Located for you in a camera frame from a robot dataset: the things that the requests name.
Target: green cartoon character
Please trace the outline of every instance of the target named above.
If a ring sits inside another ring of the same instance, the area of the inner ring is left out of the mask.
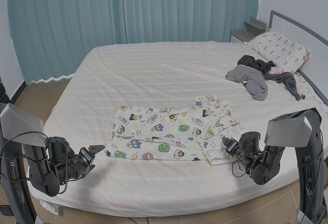
[[[118,151],[118,150],[116,150],[116,151],[114,152],[114,156],[115,156],[115,157],[122,157],[122,158],[125,158],[126,154],[123,153],[122,151]]]
[[[186,124],[179,126],[179,131],[181,131],[181,132],[186,132],[186,131],[188,131],[188,129],[189,129],[189,126],[187,126]]]
[[[170,151],[170,146],[166,143],[160,144],[160,145],[158,145],[158,151],[162,152],[162,153],[164,153],[164,152],[167,153]]]

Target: white pillow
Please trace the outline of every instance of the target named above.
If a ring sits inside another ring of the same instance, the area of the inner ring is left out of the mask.
[[[273,30],[258,35],[247,44],[267,61],[292,74],[310,57],[305,46]]]

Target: floor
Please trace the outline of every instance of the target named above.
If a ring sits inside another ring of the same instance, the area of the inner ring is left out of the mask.
[[[49,118],[53,107],[67,86],[69,79],[52,80],[49,82],[31,83],[19,96],[15,105],[26,112],[39,117],[43,123]],[[50,224],[133,224],[123,217],[102,215],[73,208],[61,209],[60,214],[45,210],[40,202],[33,198],[34,206],[44,222]],[[6,196],[0,187],[0,205],[6,205]],[[149,217],[150,224],[257,224],[257,223],[295,223],[296,208],[299,205],[298,181],[281,189],[240,203],[225,209],[211,212],[171,216]],[[137,224],[146,224],[146,218],[132,218]],[[0,214],[1,224],[14,224],[14,217]]]

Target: bed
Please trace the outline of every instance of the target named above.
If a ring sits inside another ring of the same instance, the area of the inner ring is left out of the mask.
[[[328,42],[298,25],[272,12],[270,27],[281,28],[295,38],[302,37],[301,42],[312,53],[318,52],[314,53],[317,58],[311,57],[300,68],[308,80],[308,83],[297,80],[306,95],[304,100],[297,102],[284,85],[267,81],[268,97],[257,101],[241,84],[226,80],[227,71],[244,54],[265,60],[244,43],[111,45],[94,48],[85,57],[46,122],[45,133],[65,137],[78,152],[83,146],[108,143],[113,117],[120,105],[182,108],[190,107],[198,95],[218,95],[229,101],[234,116],[246,130],[261,133],[261,149],[268,120],[316,107],[322,116],[326,158],[328,115],[323,108],[327,108],[324,101],[328,88],[319,84],[308,69],[311,66],[323,69],[316,61],[321,65],[326,61],[322,52],[327,50]],[[208,161],[130,160],[107,157],[103,151],[97,154],[94,164],[96,168],[88,177],[70,182],[62,195],[48,197],[29,184],[31,194],[43,201],[101,214],[170,216],[228,207],[298,179],[293,148],[285,149],[279,175],[264,186],[256,185],[247,176],[233,177],[230,163],[212,166]]]

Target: gray nightstand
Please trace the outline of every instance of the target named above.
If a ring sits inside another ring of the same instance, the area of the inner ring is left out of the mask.
[[[244,21],[244,25],[247,28],[247,31],[244,30],[231,30],[230,42],[231,43],[242,43],[249,42],[254,37],[258,36],[261,33],[265,32],[265,23],[250,17],[249,21]]]

